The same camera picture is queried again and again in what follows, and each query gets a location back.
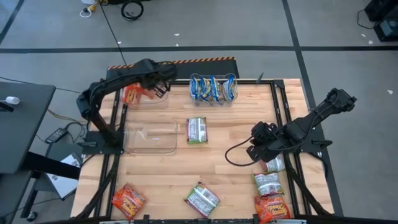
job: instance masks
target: black metal frame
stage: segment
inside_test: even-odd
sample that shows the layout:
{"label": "black metal frame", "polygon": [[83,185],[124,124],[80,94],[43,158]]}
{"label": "black metal frame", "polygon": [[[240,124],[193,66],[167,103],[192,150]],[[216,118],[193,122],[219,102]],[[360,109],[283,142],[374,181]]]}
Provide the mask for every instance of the black metal frame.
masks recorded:
{"label": "black metal frame", "polygon": [[[280,88],[280,94],[282,96],[282,102],[284,104],[284,111],[286,115],[287,121],[291,120],[291,115],[290,115],[290,110],[289,110],[289,104],[287,102],[287,95],[285,91],[285,86],[284,86],[284,81],[283,80],[260,80],[260,82],[256,82],[257,80],[238,80],[238,85],[269,85],[271,88],[271,93],[272,93],[272,99],[274,102],[274,109],[275,109],[275,115],[277,119],[277,125],[282,126],[282,116],[280,113],[280,108],[279,108],[279,102],[278,102],[278,97],[277,97],[277,91],[276,88]],[[175,80],[173,85],[189,85],[189,80]],[[116,92],[116,96],[114,99],[114,104],[113,104],[113,110],[112,110],[112,115],[111,115],[111,126],[114,126],[116,122],[116,115],[118,113],[118,103],[119,103],[119,95],[120,92]],[[124,130],[124,125],[126,123],[126,115],[127,115],[127,106],[123,105],[122,108],[122,115],[121,115],[121,121],[120,121],[120,127],[118,131],[123,131]],[[289,159],[288,154],[284,154],[284,159]],[[120,160],[120,155],[115,155],[114,156],[114,162],[119,164]],[[301,167],[301,162],[300,158],[298,158],[299,162],[296,162],[296,169],[299,170],[298,174],[301,178],[302,181],[304,181],[304,176],[302,173],[302,167]],[[104,155],[104,160],[103,160],[103,166],[101,170],[101,175],[100,175],[100,180],[99,184],[101,185],[103,182],[104,177],[106,176],[106,173],[108,171],[108,163],[109,163],[109,156]],[[289,181],[289,191],[290,191],[290,197],[292,199],[292,206],[294,210],[294,215],[299,215],[299,205],[297,202],[297,194],[295,191],[295,186],[294,186],[294,181],[293,178],[291,177],[291,174],[287,172],[287,178]],[[108,195],[108,202],[107,202],[107,208],[106,208],[106,215],[105,216],[100,216],[100,210],[101,210],[101,203],[102,203],[102,198],[98,201],[96,207],[95,207],[95,212],[94,212],[94,217],[95,218],[109,218],[111,219],[111,213],[112,213],[112,204],[111,204],[111,199],[112,196],[114,195],[115,188],[116,188],[116,179],[117,176],[114,177],[114,179],[111,181],[111,185],[109,188],[109,195]],[[310,215],[310,206],[307,202],[307,205],[305,205],[305,212],[307,215]],[[170,223],[185,223],[189,222],[189,220],[159,220],[160,222],[170,222]],[[257,215],[254,214],[253,218],[247,218],[247,219],[217,219],[213,220],[213,222],[217,221],[218,223],[258,223],[258,218]],[[149,222],[149,215],[144,215],[143,220],[135,220],[134,223],[148,223]],[[192,223],[209,223],[209,220],[203,220],[202,222],[200,220],[191,220]]]}

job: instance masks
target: red chip bag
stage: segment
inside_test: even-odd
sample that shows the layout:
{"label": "red chip bag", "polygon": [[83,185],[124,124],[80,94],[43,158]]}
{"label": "red chip bag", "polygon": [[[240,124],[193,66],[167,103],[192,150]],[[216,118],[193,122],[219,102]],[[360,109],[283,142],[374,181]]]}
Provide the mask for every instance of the red chip bag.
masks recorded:
{"label": "red chip bag", "polygon": [[112,198],[112,204],[122,211],[128,220],[134,218],[144,202],[145,199],[130,187],[129,184],[125,184]]}
{"label": "red chip bag", "polygon": [[259,224],[269,223],[275,219],[290,218],[289,209],[281,195],[255,197],[254,206],[260,219]]}

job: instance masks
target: yellow and black warning stripe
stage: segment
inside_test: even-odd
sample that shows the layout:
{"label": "yellow and black warning stripe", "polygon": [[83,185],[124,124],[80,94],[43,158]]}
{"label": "yellow and black warning stripe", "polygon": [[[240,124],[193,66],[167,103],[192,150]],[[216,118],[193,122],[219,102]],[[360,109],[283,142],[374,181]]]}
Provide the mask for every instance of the yellow and black warning stripe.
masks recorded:
{"label": "yellow and black warning stripe", "polygon": [[[195,62],[212,62],[212,61],[219,61],[219,60],[235,60],[235,57],[216,57],[216,58],[201,58],[201,59],[191,59],[191,60],[175,60],[172,61],[172,63],[174,64],[178,64],[178,63],[195,63]],[[133,67],[134,64],[131,65],[115,65],[115,66],[109,66],[108,70],[110,69],[116,69],[116,68],[131,68]]]}

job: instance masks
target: clear plastic bin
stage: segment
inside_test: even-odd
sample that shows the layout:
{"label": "clear plastic bin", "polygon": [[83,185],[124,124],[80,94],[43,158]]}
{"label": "clear plastic bin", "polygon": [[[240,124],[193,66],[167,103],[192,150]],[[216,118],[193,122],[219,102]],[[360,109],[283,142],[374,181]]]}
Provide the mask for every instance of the clear plastic bin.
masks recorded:
{"label": "clear plastic bin", "polygon": [[124,150],[148,156],[172,156],[177,148],[177,127],[174,120],[128,122],[125,127]]}
{"label": "clear plastic bin", "polygon": [[[223,97],[222,100],[220,101],[215,101],[213,99],[213,97],[210,98],[209,101],[205,101],[202,99],[194,99],[191,96],[192,102],[195,106],[231,106],[234,102],[234,100],[238,97],[238,82],[236,81],[236,76],[233,73],[228,73],[226,75],[214,75],[214,77],[217,79],[218,83],[220,83],[221,85],[227,81],[230,77],[233,77],[234,80],[234,91],[235,91],[235,96],[233,100],[226,100],[225,97]],[[197,80],[200,80],[200,78],[206,78],[207,80],[211,80],[211,76],[209,75],[199,75],[197,73],[194,73],[191,75],[190,80],[192,78],[195,78]]]}

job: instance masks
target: wooden tabletop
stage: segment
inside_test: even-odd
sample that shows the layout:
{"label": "wooden tabletop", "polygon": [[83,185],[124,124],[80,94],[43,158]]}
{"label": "wooden tabletop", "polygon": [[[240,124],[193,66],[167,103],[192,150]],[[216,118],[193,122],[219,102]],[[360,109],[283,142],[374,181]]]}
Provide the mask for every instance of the wooden tabletop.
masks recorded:
{"label": "wooden tabletop", "polygon": [[[305,116],[308,109],[300,80],[284,81],[292,119]],[[238,93],[239,96],[231,107],[194,107],[188,95],[188,86],[174,85],[168,97],[160,103],[129,108],[126,129],[136,130],[137,124],[146,124],[149,130],[153,130],[155,128],[152,124],[157,123],[163,127],[162,133],[169,135],[169,139],[163,142],[164,148],[177,142],[175,154],[172,155],[137,155],[131,153],[138,147],[132,141],[136,133],[129,132],[125,149],[130,152],[121,156],[116,190],[129,183],[145,196],[146,204],[136,219],[142,219],[145,214],[149,214],[151,219],[201,218],[198,212],[183,201],[198,181],[204,183],[221,200],[209,218],[252,218],[256,213],[253,198],[258,194],[252,174],[263,172],[262,167],[259,163],[249,167],[232,166],[225,160],[224,153],[229,147],[246,140],[257,122],[276,123],[276,117],[269,85],[240,85]],[[113,100],[114,94],[107,95],[103,100],[100,113],[107,121],[110,120]],[[185,122],[187,118],[197,116],[206,117],[208,144],[188,145]],[[173,124],[176,127],[175,135],[170,134]],[[248,146],[249,143],[232,150],[230,159],[237,163],[250,162],[246,154]],[[321,162],[307,154],[301,154],[300,157],[307,187],[326,210],[333,212]],[[97,155],[83,166],[71,216],[79,214],[96,192],[102,161],[103,156]],[[293,214],[286,172],[279,172],[279,177],[285,201]],[[300,212],[303,213],[301,194],[297,189],[296,186]],[[108,190],[104,195],[102,215],[105,214]],[[114,207],[112,219],[125,217]]]}

